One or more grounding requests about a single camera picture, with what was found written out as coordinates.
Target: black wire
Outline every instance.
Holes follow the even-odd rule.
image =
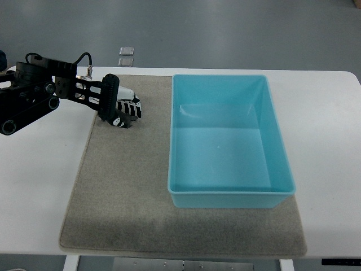
[[[92,65],[91,62],[91,55],[88,52],[83,53],[81,56],[79,56],[79,58],[77,59],[77,61],[74,62],[74,64],[79,64],[79,62],[84,58],[84,56],[88,56],[89,57],[89,65]]]
[[[25,56],[25,60],[27,61],[28,64],[30,64],[29,60],[28,60],[28,57],[31,56],[31,55],[35,55],[39,58],[42,58],[42,56],[40,54],[37,54],[37,53],[29,53]]]

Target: blue plastic bin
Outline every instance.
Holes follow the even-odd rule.
[[[294,194],[265,76],[173,76],[168,190],[183,208],[272,208]]]

